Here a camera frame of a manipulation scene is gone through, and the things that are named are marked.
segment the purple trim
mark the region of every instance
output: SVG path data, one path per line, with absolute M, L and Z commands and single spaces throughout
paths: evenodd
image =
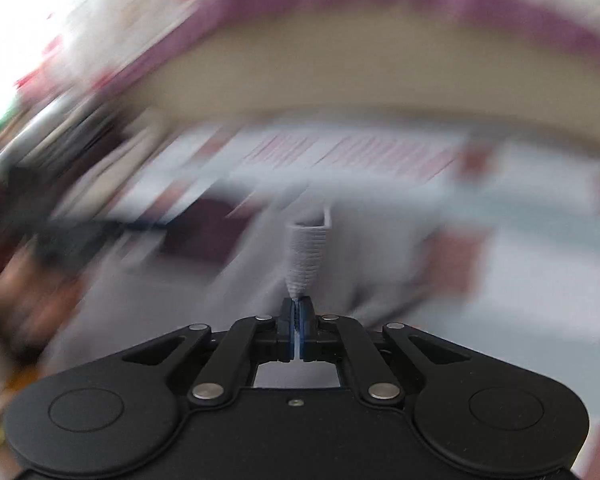
M 203 0 L 180 26 L 123 68 L 102 90 L 106 96 L 119 94 L 228 23 L 357 2 L 405 3 L 430 9 L 447 20 L 512 30 L 537 43 L 600 62 L 600 34 L 525 0 Z

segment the black object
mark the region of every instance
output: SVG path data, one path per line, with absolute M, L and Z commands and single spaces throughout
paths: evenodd
M 304 361 L 334 363 L 341 386 L 251 388 L 259 364 L 294 357 L 297 330 Z M 573 480 L 589 419 L 554 380 L 302 298 L 45 378 L 4 427 L 23 480 Z

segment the beige wooden edge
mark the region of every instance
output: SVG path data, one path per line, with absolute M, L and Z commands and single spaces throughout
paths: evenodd
M 600 66 L 403 7 L 228 26 L 128 89 L 172 120 L 346 106 L 499 118 L 600 147 Z

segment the silver screw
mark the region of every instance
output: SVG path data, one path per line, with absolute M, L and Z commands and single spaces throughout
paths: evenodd
M 217 399 L 224 393 L 224 388 L 217 383 L 201 383 L 193 387 L 192 393 L 201 400 Z
M 400 388 L 391 383 L 376 383 L 369 386 L 369 395 L 380 400 L 395 399 L 400 395 Z

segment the round silver bolt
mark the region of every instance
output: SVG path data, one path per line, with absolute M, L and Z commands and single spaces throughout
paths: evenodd
M 217 399 L 224 393 L 224 388 L 216 383 L 201 383 L 193 387 L 193 396 L 201 400 Z
M 395 399 L 400 395 L 400 388 L 391 383 L 376 383 L 369 386 L 369 395 L 380 400 Z

